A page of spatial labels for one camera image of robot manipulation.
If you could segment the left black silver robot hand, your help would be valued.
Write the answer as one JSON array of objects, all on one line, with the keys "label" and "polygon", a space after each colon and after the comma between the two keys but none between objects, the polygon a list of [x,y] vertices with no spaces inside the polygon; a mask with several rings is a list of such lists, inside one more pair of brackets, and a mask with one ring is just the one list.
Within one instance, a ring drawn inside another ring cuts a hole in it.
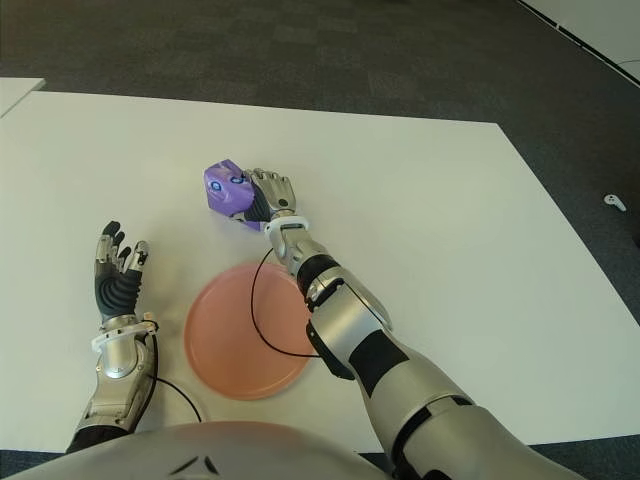
[{"label": "left black silver robot hand", "polygon": [[139,241],[133,248],[121,244],[125,232],[110,221],[99,236],[94,261],[94,294],[103,324],[112,318],[133,315],[142,285],[149,245]]}]

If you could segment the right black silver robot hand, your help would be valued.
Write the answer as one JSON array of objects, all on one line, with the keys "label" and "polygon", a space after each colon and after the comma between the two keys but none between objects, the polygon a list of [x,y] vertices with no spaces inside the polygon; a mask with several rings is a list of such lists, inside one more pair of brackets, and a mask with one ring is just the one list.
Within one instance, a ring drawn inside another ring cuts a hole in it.
[{"label": "right black silver robot hand", "polygon": [[274,171],[247,169],[242,179],[249,197],[229,215],[231,219],[260,230],[278,216],[295,214],[296,197],[288,177]]}]

